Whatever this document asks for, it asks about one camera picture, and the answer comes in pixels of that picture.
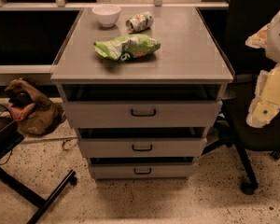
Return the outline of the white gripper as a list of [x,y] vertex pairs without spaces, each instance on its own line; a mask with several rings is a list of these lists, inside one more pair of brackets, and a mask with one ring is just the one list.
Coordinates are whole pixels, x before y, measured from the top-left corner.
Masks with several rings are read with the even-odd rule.
[[280,63],[270,72],[261,70],[246,123],[253,128],[269,124],[280,111]]

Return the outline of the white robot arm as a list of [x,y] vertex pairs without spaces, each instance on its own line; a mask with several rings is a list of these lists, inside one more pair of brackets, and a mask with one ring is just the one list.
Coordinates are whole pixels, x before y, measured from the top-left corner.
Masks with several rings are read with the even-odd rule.
[[248,108],[246,123],[254,128],[269,124],[280,111],[280,10],[272,20],[250,36],[245,44],[254,49],[265,49],[275,67],[261,70],[255,88],[255,97]]

